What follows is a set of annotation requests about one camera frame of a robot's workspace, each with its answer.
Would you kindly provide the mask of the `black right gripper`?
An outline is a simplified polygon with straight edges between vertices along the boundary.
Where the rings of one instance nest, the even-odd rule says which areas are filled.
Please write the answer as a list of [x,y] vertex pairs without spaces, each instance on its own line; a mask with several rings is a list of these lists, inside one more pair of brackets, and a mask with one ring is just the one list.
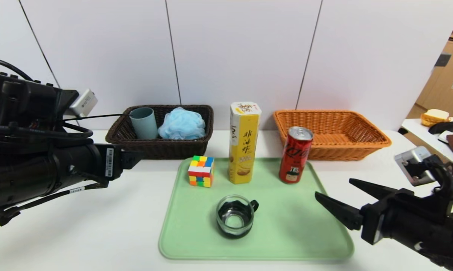
[[421,237],[415,231],[423,219],[419,216],[421,198],[407,189],[394,189],[375,183],[350,178],[349,183],[378,199],[361,211],[320,192],[315,199],[349,230],[360,230],[361,238],[375,245],[383,238],[421,250]]

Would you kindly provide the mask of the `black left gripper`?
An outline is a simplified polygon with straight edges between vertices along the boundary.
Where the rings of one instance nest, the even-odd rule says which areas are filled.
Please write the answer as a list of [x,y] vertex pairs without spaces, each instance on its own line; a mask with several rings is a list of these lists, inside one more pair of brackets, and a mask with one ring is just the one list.
[[121,151],[111,144],[68,143],[62,148],[62,186],[86,180],[106,185],[143,159],[143,152]]

